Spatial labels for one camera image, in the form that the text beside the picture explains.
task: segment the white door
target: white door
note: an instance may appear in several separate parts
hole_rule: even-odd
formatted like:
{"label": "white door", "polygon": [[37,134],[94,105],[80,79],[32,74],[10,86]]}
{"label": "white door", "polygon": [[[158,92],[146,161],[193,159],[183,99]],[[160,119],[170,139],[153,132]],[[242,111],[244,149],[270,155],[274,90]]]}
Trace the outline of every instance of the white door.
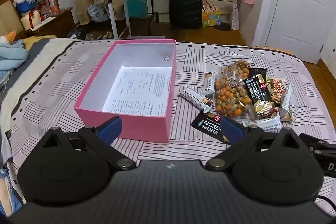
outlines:
{"label": "white door", "polygon": [[278,0],[266,46],[316,64],[333,22],[335,0]]}

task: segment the pink box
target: pink box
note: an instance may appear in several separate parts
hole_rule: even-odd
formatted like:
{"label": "pink box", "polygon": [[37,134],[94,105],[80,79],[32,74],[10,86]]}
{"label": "pink box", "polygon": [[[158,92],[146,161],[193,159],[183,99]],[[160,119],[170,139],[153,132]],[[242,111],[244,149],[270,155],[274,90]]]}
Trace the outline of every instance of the pink box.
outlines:
{"label": "pink box", "polygon": [[119,138],[168,142],[175,71],[175,40],[116,41],[73,108],[86,126],[120,116]]}

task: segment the black suitcase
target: black suitcase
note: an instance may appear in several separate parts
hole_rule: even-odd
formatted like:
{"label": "black suitcase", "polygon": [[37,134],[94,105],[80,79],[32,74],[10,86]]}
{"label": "black suitcase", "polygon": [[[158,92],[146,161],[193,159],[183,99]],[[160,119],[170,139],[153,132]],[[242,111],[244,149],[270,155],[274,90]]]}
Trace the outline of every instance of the black suitcase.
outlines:
{"label": "black suitcase", "polygon": [[173,27],[198,29],[202,26],[203,0],[169,0],[169,21]]}

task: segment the black and white patterned bedding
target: black and white patterned bedding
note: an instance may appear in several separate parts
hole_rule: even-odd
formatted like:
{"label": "black and white patterned bedding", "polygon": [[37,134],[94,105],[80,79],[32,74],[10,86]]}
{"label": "black and white patterned bedding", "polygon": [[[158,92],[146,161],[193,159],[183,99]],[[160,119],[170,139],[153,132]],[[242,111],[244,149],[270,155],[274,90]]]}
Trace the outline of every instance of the black and white patterned bedding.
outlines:
{"label": "black and white patterned bedding", "polygon": [[[64,132],[72,132],[84,126],[73,105],[112,43],[113,41],[107,40],[75,42],[22,98],[12,116],[9,138],[13,161],[8,165],[14,176],[50,127],[57,125]],[[177,71],[169,143],[116,139],[112,144],[137,163],[153,159],[205,162],[226,149],[225,144],[190,126],[199,110],[185,99],[177,97],[177,93],[188,85],[201,91],[205,72],[219,71],[221,66],[230,65],[241,58],[253,67],[267,68],[268,77],[283,78],[285,86],[289,82],[292,84],[290,105],[295,121],[291,126],[297,134],[306,133],[327,141],[336,141],[334,126],[325,103],[308,70],[299,59],[281,52],[246,47],[185,42],[176,45]],[[334,199],[334,187],[334,179],[325,177],[321,194]],[[320,205],[327,212],[331,211],[324,202],[320,202]]]}

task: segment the blue gripper pad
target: blue gripper pad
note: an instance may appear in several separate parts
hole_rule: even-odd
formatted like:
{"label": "blue gripper pad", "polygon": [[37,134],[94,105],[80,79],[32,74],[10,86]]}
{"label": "blue gripper pad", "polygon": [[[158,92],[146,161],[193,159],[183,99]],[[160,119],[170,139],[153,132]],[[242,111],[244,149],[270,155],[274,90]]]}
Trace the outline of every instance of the blue gripper pad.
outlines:
{"label": "blue gripper pad", "polygon": [[113,117],[109,121],[99,126],[97,129],[98,137],[110,145],[120,135],[123,129],[123,123],[121,118],[117,116],[117,118]]}
{"label": "blue gripper pad", "polygon": [[247,133],[246,127],[227,116],[220,120],[220,130],[231,145],[240,142]]}

